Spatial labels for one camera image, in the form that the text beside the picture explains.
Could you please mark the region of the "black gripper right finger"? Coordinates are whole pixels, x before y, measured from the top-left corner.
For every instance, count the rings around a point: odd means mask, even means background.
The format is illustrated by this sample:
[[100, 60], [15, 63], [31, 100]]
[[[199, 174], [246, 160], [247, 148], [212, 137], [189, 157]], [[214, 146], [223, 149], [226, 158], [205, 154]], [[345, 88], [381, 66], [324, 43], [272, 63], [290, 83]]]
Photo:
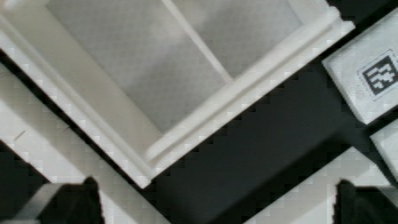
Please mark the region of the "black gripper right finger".
[[398, 224], [398, 188], [336, 184], [335, 224]]

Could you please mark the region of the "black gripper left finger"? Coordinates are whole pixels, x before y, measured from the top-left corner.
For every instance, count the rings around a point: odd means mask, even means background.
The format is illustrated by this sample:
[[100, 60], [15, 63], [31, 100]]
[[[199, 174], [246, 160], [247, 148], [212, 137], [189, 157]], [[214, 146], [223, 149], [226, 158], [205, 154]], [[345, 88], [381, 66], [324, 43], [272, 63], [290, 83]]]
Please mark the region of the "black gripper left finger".
[[45, 184], [22, 210], [24, 224], [105, 224], [100, 186], [93, 177], [82, 183]]

